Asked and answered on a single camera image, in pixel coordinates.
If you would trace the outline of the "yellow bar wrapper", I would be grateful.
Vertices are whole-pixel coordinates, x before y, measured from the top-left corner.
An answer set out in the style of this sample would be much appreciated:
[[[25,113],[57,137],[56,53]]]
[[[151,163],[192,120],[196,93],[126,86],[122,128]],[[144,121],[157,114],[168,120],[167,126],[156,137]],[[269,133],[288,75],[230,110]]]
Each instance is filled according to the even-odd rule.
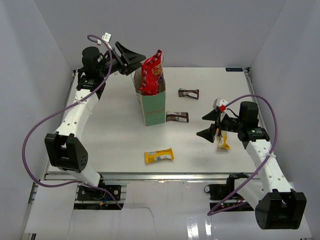
[[[221,149],[225,149],[225,150],[230,150],[230,146],[227,143],[227,139],[228,139],[228,134],[226,131],[221,131],[221,133],[219,134],[219,143],[218,143],[218,148]]]
[[[171,148],[144,153],[144,161],[146,164],[152,164],[158,161],[173,161],[174,159],[175,157]]]

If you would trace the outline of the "red cookie snack bag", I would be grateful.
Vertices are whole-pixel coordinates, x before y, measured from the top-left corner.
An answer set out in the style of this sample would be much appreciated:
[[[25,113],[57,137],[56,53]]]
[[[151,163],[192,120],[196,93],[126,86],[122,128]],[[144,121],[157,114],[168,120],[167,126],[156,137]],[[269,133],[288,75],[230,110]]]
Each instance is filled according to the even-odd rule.
[[[143,96],[157,95],[163,78],[162,51],[160,49],[141,66],[139,91]]]

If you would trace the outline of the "green white paper bag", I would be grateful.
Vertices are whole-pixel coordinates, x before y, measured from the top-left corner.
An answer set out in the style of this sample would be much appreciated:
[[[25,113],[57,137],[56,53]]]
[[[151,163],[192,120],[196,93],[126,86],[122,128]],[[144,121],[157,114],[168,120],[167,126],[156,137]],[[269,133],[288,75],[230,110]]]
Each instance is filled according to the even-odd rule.
[[[166,115],[166,82],[164,78],[164,71],[158,94],[156,95],[141,95],[139,87],[142,79],[142,67],[137,69],[131,78],[142,113],[144,125],[153,126],[164,123]]]

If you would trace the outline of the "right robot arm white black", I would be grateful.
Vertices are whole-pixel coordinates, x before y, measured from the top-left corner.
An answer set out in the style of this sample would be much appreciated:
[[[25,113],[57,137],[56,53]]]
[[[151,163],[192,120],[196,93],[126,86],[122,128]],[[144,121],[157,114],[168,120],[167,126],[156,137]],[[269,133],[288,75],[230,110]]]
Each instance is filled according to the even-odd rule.
[[[202,117],[212,121],[208,129],[197,132],[197,136],[213,143],[216,136],[236,133],[244,149],[251,157],[262,187],[251,182],[252,175],[231,174],[226,181],[226,196],[236,200],[240,196],[253,209],[258,226],[262,230],[297,230],[300,227],[307,199],[297,192],[284,176],[267,131],[259,126],[257,103],[243,101],[239,114],[230,117],[226,113],[227,101],[217,98],[213,110]]]

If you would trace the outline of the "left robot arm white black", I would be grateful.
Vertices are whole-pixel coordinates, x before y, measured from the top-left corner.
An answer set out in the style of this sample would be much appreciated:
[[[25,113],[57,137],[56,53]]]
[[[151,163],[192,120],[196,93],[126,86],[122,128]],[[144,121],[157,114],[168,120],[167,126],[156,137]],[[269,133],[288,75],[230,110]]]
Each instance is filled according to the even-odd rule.
[[[88,193],[96,200],[105,196],[106,187],[100,184],[102,176],[88,163],[89,154],[81,142],[85,125],[102,96],[105,77],[114,72],[128,76],[141,67],[145,59],[145,55],[131,51],[119,42],[105,53],[95,46],[85,48],[82,51],[83,67],[77,70],[73,106],[55,133],[48,133],[44,139],[50,164],[90,185]]]

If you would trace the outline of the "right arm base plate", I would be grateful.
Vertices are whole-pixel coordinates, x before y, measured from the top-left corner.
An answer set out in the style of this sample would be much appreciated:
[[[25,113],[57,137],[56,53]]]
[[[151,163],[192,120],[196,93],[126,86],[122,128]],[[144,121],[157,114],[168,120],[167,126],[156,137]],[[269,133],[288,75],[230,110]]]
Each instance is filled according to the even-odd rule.
[[[212,209],[215,206],[218,206],[216,211],[219,211],[243,203],[242,206],[227,210],[227,212],[253,211],[253,208],[238,193],[235,193],[231,198],[229,198],[225,202],[220,203],[220,201],[229,194],[227,184],[208,184],[204,187],[203,191],[209,196],[210,209]]]

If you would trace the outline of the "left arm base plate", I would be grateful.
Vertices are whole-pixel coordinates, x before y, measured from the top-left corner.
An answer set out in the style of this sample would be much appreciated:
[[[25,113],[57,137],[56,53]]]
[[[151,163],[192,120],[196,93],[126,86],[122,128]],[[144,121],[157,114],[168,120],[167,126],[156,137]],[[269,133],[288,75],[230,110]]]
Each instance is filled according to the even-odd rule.
[[[103,185],[102,188],[107,190],[116,201],[121,200],[121,185]],[[95,202],[100,207],[107,205],[108,201],[115,202],[107,192],[84,185],[78,187],[76,200],[81,204]]]

